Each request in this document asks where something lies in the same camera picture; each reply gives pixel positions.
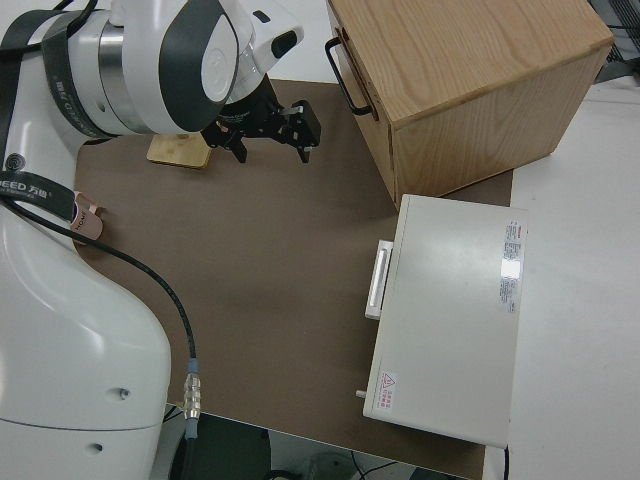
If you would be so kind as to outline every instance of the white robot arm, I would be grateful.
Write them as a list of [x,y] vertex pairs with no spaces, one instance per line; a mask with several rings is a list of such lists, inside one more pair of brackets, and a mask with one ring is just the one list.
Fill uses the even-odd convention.
[[[70,3],[21,16],[0,47],[0,198],[14,210],[0,205],[0,478],[147,480],[167,338],[71,240],[16,208],[68,228],[90,140],[202,131],[244,161],[243,137],[271,137],[306,161],[320,126],[307,102],[285,109],[270,86],[267,70],[302,40],[273,0],[114,0],[110,11],[92,0],[63,12]],[[197,383],[195,358],[189,373]]]

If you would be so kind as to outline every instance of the black metal handle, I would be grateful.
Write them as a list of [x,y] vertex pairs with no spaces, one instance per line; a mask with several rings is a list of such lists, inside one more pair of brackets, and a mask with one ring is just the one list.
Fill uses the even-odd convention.
[[371,108],[371,105],[367,105],[366,107],[356,107],[355,104],[353,103],[353,99],[351,98],[351,95],[349,95],[347,86],[345,85],[344,80],[340,75],[340,71],[338,70],[338,66],[336,65],[336,62],[333,59],[333,55],[331,55],[331,49],[341,44],[342,44],[342,40],[340,39],[340,37],[335,37],[329,40],[324,46],[324,51],[327,53],[327,58],[329,59],[329,64],[331,65],[331,69],[333,70],[333,73],[338,79],[338,85],[340,85],[340,90],[342,90],[342,94],[344,95],[344,98],[347,101],[347,104],[349,105],[349,109],[351,110],[351,113],[358,116],[373,113],[373,108]]

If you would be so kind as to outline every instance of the wooden block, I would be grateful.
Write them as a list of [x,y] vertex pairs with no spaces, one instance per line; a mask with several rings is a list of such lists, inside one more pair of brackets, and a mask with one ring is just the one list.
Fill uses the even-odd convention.
[[147,159],[177,167],[205,168],[212,149],[199,133],[190,135],[155,135]]
[[375,112],[358,125],[397,206],[551,153],[613,42],[584,0],[328,3],[345,83]]

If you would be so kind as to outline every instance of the sticker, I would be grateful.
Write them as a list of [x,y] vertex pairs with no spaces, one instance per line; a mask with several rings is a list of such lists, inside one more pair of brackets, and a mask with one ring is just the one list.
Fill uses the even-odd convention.
[[516,220],[507,225],[500,268],[500,304],[509,313],[518,309],[518,288],[522,274],[522,225]]
[[398,375],[391,372],[381,372],[378,378],[378,389],[376,391],[376,410],[390,412],[393,408],[393,397],[395,395]]

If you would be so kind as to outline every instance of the device handle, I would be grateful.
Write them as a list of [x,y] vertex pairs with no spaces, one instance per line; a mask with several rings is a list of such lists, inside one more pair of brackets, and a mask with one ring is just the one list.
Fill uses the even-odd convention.
[[347,90],[347,86],[344,83],[344,79],[342,78],[342,75],[340,75],[338,66],[336,65],[336,62],[333,59],[333,55],[331,55],[331,49],[341,44],[342,44],[342,39],[340,37],[335,37],[329,40],[324,46],[324,50],[327,53],[327,58],[329,59],[329,64],[331,65],[331,69],[333,70],[333,73],[335,74],[336,79],[338,80],[338,85],[340,85],[340,90],[342,90],[342,94],[344,95],[344,98],[347,101],[347,104],[349,105],[349,109],[351,110],[351,113],[357,116],[368,115],[370,113],[373,114],[373,108],[371,107],[371,105],[366,105],[364,107],[356,107],[356,105],[353,103],[353,99],[351,98],[351,95],[349,94],[349,90]]
[[384,300],[385,287],[387,286],[387,275],[389,274],[389,262],[391,261],[392,251],[393,242],[387,242],[385,240],[378,241],[378,253],[376,254],[376,260],[373,266],[369,297],[367,298],[367,308],[365,309],[365,317],[372,320],[380,320],[382,314],[382,302]]

